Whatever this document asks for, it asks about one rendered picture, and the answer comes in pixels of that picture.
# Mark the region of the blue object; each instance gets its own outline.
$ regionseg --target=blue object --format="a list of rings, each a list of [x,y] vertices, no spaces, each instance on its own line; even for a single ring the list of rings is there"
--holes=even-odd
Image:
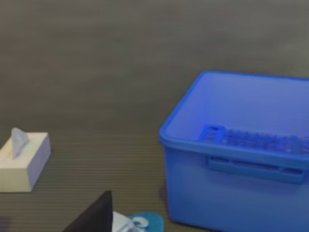
[[[129,216],[131,220],[134,218],[144,218],[149,222],[149,225],[145,228],[145,232],[164,232],[164,221],[162,217],[155,212],[140,212]]]
[[[203,72],[160,129],[169,217],[309,232],[309,80]]]

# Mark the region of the blue basket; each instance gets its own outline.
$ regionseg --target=blue basket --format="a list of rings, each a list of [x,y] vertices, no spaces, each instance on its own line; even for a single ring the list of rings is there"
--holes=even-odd
[[[309,80],[203,72],[160,129],[169,216],[309,232]]]

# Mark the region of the white tissue box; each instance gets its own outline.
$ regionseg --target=white tissue box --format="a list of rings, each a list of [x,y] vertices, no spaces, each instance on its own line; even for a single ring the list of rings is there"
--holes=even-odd
[[[31,192],[50,157],[48,133],[25,134],[28,141],[18,156],[12,138],[0,150],[0,192]]]

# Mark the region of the wooden floor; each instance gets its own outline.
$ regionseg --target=wooden floor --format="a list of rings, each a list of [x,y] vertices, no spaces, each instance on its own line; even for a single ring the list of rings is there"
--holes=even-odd
[[[169,222],[157,130],[201,70],[309,76],[305,0],[2,0],[0,142],[47,131],[31,194],[0,194],[0,232],[59,232],[103,191]]]

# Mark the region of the storage container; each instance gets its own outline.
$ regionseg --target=storage container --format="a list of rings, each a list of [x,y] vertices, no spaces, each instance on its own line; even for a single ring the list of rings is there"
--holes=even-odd
[[[309,232],[309,80],[203,72],[160,129],[169,217]]]

